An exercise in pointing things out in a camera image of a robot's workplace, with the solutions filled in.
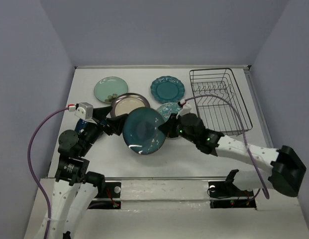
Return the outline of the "red and teal floral plate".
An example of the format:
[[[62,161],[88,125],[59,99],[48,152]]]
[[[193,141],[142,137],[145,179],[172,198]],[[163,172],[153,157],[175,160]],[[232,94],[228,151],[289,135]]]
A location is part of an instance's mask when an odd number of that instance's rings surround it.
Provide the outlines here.
[[[181,110],[178,103],[164,103],[156,111],[162,116],[164,121],[167,121],[171,114],[178,114]]]

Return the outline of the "dark teal speckled plate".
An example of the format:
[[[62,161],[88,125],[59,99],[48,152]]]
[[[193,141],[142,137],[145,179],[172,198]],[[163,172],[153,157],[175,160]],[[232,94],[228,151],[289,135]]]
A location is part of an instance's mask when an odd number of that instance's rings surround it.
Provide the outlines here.
[[[158,151],[166,139],[158,129],[164,122],[163,117],[152,108],[134,109],[128,115],[122,130],[125,144],[140,155]]]

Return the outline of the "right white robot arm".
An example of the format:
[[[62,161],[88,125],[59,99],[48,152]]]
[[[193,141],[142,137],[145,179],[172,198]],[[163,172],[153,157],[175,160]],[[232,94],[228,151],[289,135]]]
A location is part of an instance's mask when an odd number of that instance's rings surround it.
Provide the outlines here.
[[[193,113],[183,116],[172,114],[158,129],[168,138],[180,136],[192,142],[204,154],[253,165],[260,185],[252,183],[251,177],[234,169],[224,183],[225,192],[229,195],[254,188],[262,188],[267,193],[272,188],[288,197],[298,196],[307,168],[289,146],[275,149],[241,142],[222,132],[205,128],[203,121]]]

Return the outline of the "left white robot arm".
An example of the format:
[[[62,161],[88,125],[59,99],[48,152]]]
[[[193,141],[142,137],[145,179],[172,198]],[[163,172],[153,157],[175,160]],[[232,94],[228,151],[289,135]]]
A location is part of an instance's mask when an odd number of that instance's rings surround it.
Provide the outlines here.
[[[128,115],[107,115],[112,107],[94,108],[89,103],[69,104],[65,111],[86,122],[80,131],[69,129],[58,138],[59,161],[54,176],[53,193],[48,197],[47,213],[35,235],[36,239],[72,239],[80,220],[94,197],[105,191],[105,176],[88,171],[84,157],[102,134],[121,135]]]

